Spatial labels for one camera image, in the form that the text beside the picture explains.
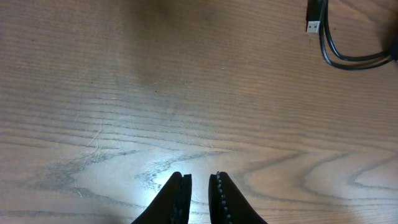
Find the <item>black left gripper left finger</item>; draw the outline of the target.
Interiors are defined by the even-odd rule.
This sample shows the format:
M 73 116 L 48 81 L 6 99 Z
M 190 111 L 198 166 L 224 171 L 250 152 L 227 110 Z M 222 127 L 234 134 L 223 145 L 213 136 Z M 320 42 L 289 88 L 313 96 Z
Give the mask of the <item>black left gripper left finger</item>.
M 192 175 L 174 172 L 132 224 L 187 224 L 191 196 Z

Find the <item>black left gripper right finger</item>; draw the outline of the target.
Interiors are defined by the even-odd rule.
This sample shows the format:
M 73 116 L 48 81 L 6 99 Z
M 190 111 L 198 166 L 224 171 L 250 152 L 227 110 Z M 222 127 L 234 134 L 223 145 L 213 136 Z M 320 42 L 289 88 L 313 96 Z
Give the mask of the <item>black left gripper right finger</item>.
M 212 224 L 267 224 L 226 172 L 210 175 L 208 204 Z

